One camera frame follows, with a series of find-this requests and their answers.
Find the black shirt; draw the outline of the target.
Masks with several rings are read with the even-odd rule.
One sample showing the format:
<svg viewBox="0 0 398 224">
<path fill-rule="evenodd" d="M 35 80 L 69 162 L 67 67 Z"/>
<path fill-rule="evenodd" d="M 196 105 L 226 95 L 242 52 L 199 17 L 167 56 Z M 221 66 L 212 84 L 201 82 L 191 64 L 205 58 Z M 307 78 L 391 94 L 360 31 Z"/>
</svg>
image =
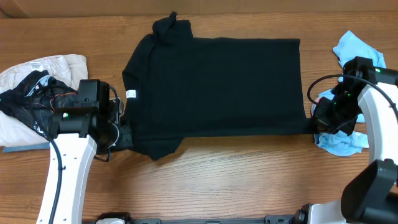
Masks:
<svg viewBox="0 0 398 224">
<path fill-rule="evenodd" d="M 153 160 L 188 137 L 312 134 L 299 39 L 199 38 L 175 12 L 122 72 L 133 150 Z"/>
</svg>

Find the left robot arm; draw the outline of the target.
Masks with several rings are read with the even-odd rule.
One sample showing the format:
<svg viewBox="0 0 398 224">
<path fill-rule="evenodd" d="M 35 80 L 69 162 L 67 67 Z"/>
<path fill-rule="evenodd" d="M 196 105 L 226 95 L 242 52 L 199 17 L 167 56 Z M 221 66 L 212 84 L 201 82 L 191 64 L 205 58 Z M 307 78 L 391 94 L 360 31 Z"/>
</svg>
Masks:
<svg viewBox="0 0 398 224">
<path fill-rule="evenodd" d="M 77 99 L 56 109 L 46 136 L 50 164 L 37 223 L 82 223 L 86 184 L 95 155 L 133 146 L 129 123 L 119 120 L 120 100 L 100 80 L 81 80 Z"/>
</svg>

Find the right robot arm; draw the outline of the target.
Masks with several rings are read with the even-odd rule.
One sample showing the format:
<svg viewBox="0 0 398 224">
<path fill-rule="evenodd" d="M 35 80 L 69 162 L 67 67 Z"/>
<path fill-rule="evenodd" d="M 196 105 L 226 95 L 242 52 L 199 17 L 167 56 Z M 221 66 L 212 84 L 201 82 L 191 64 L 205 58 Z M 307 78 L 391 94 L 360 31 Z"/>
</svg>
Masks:
<svg viewBox="0 0 398 224">
<path fill-rule="evenodd" d="M 370 58 L 345 63 L 334 97 L 315 102 L 317 130 L 353 132 L 363 114 L 369 144 L 369 165 L 344 189 L 341 199 L 306 204 L 288 223 L 397 223 L 397 71 L 375 67 Z"/>
</svg>

